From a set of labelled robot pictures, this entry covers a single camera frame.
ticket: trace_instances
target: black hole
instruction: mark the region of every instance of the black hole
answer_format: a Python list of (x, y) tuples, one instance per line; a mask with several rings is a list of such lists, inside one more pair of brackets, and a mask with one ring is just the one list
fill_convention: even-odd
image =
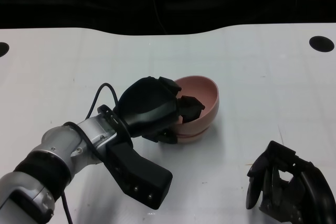
[(9, 45), (4, 42), (0, 42), (0, 57), (8, 53), (9, 51)]
[(334, 49), (334, 43), (323, 36), (314, 36), (309, 40), (310, 46), (319, 52), (330, 52)]

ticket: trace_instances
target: bowl rim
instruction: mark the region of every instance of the bowl rim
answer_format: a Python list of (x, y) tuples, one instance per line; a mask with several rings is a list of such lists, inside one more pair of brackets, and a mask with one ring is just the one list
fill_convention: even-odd
[[(210, 78), (208, 78), (208, 77), (205, 77), (205, 76), (185, 76), (185, 77), (181, 77), (181, 78), (175, 80), (174, 82), (177, 82), (177, 81), (179, 81), (179, 80), (181, 80), (181, 79), (190, 78), (190, 77), (201, 77), (201, 78), (205, 78), (205, 79), (209, 80), (210, 82), (212, 82), (212, 83), (215, 85), (215, 87), (216, 87), (216, 90), (217, 90), (216, 101), (215, 101), (215, 103), (212, 105), (212, 107), (209, 109), (208, 113), (205, 114), (205, 115), (208, 115), (208, 114), (210, 113), (210, 111), (211, 111), (211, 110), (215, 107), (215, 105), (218, 103), (218, 100), (219, 100), (219, 89), (218, 89), (218, 86), (217, 86), (217, 84), (216, 84), (212, 79), (210, 79)], [(200, 120), (200, 119), (202, 119), (202, 118), (197, 118), (196, 120), (191, 121), (191, 122), (188, 122), (188, 123), (175, 123), (174, 125), (175, 125), (175, 126), (177, 126), (177, 125), (189, 125), (189, 124), (192, 124), (192, 123), (197, 122), (198, 120)]]

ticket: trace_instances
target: white tabletop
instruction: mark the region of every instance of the white tabletop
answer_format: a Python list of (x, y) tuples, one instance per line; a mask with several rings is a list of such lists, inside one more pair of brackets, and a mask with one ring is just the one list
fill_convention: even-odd
[[(257, 207), (245, 209), (247, 171), (271, 140), (312, 161), (336, 194), (336, 50), (309, 45), (316, 35), (336, 42), (335, 31), (336, 24), (243, 25), (181, 36), (0, 30), (10, 46), (0, 58), (0, 176), (51, 127), (81, 122), (103, 82), (120, 96), (142, 77), (203, 75), (218, 84), (220, 108), (202, 140), (133, 140), (140, 155), (173, 173), (160, 209), (124, 195), (103, 165), (92, 165), (66, 188), (74, 223), (277, 223)], [(101, 104), (113, 107), (109, 91)], [(67, 223), (61, 200), (50, 223)]]

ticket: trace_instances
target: dark curtain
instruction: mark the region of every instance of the dark curtain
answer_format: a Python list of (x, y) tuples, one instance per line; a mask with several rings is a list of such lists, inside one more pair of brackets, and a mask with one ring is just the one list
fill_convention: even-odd
[(125, 35), (336, 22), (335, 14), (335, 0), (0, 0), (0, 28), (85, 27)]

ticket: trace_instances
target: ceramic bowl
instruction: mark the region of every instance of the ceramic bowl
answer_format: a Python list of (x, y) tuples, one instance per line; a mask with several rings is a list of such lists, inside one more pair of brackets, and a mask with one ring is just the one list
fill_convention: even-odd
[(188, 76), (175, 81), (181, 88), (177, 94), (196, 97), (205, 109), (198, 119), (182, 123), (182, 117), (172, 126), (179, 143), (186, 143), (200, 138), (215, 119), (219, 109), (219, 91), (216, 83), (204, 76)]

